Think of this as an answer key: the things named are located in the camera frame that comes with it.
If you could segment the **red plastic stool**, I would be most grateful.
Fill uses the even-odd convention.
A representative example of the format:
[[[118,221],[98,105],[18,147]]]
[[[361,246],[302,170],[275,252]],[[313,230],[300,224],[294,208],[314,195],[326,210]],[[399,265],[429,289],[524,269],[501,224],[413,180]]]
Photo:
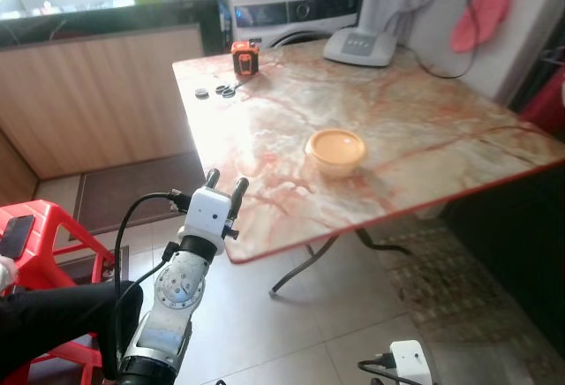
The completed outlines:
[[[60,205],[49,200],[29,200],[28,202],[4,205],[0,207],[0,227],[5,227],[8,220],[22,215],[35,215],[34,227],[28,237],[23,255],[15,260],[18,268],[18,280],[9,285],[3,293],[11,293],[13,287],[21,290],[54,289],[74,287],[76,283],[57,264],[56,256],[70,254],[81,249],[90,249],[95,253],[90,268],[90,283],[102,283],[105,268],[113,268],[117,264],[116,256],[110,254],[92,233],[82,228],[76,220]],[[56,248],[56,236],[64,229],[78,243]],[[27,385],[29,370],[35,362],[61,359],[73,362],[81,368],[80,385],[97,385],[95,369],[102,367],[101,353],[93,344],[84,345],[76,342],[65,342],[31,362],[18,368],[15,373],[0,381],[3,385]]]

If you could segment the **person's leg in black trousers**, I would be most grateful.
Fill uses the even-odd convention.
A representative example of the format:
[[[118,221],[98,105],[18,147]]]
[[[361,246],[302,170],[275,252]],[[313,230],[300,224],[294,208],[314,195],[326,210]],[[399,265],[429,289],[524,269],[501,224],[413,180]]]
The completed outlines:
[[[0,296],[0,380],[41,354],[85,334],[96,335],[105,384],[118,380],[113,321],[124,342],[136,332],[144,292],[118,303],[116,285],[92,283]]]

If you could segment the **wooden kitchen cabinet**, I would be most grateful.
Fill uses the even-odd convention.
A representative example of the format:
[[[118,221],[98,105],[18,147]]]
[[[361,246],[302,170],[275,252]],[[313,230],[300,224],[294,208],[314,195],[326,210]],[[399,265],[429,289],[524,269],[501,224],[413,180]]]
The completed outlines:
[[[0,203],[45,179],[190,151],[176,61],[217,54],[217,0],[0,14]]]

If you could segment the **white standing fan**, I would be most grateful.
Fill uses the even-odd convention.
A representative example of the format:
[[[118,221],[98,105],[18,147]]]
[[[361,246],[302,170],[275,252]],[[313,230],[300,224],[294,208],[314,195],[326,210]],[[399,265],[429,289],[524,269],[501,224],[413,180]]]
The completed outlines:
[[[411,0],[359,0],[357,22],[331,34],[323,57],[356,66],[387,66],[398,46],[396,21],[409,5]]]

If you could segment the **orange lidded plastic container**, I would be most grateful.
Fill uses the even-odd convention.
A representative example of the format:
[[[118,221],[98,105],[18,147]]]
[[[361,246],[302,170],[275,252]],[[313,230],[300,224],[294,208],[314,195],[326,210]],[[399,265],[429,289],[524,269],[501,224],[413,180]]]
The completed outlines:
[[[366,159],[367,145],[351,131],[323,128],[307,140],[305,155],[322,176],[344,178],[354,174]]]

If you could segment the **red hanging cloth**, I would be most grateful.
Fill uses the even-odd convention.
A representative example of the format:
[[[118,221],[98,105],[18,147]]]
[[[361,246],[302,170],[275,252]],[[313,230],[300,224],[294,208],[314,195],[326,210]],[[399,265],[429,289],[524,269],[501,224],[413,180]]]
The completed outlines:
[[[449,36],[449,49],[469,53],[480,43],[491,41],[498,26],[509,14],[512,0],[470,0]]]

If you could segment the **black smartphone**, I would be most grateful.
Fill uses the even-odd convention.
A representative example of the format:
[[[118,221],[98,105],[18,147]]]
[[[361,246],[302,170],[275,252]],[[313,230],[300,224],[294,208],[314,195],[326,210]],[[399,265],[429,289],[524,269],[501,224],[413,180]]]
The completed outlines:
[[[0,233],[0,256],[19,260],[25,251],[28,237],[34,227],[35,215],[11,218]]]

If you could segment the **orange black tape measure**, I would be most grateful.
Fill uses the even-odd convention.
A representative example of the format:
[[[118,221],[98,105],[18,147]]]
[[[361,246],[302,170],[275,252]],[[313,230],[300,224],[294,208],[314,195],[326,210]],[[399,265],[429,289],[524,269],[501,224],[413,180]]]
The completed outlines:
[[[259,45],[257,42],[237,41],[230,46],[233,71],[237,77],[254,77],[259,71]]]

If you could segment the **marble top folding table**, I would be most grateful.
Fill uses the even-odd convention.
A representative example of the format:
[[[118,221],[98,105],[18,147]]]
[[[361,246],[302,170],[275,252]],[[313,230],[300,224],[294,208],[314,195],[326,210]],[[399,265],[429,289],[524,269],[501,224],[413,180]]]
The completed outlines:
[[[383,69],[328,61],[324,42],[265,49],[254,78],[227,55],[172,64],[205,170],[246,177],[230,261],[319,243],[447,203],[565,162],[565,146],[459,79],[425,72],[399,53]],[[206,89],[208,99],[195,98]],[[354,174],[324,177],[305,143],[323,128],[367,145]]]

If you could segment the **brown door mat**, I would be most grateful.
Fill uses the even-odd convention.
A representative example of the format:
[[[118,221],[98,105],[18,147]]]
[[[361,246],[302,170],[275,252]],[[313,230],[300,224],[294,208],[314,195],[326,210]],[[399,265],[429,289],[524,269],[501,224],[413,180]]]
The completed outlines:
[[[205,171],[195,152],[88,172],[79,182],[74,215],[93,235],[116,231],[128,207],[142,195],[170,190],[190,194],[203,182]]]

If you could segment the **patterned floor mat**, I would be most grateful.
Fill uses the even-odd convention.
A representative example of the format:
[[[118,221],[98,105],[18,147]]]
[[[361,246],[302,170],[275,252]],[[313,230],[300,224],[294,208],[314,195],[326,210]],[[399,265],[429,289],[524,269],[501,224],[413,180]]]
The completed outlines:
[[[368,229],[439,385],[565,385],[564,362],[524,309],[439,220]]]

